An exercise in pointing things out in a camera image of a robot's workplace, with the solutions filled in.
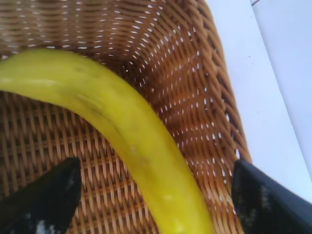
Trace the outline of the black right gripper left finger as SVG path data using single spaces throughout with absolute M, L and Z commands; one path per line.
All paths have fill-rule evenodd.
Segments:
M 80 160 L 70 157 L 0 201 L 2 234 L 64 234 L 81 200 Z

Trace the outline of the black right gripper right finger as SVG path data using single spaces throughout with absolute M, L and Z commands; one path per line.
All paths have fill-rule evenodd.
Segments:
M 312 205 L 253 164 L 234 163 L 232 201 L 246 234 L 310 234 Z

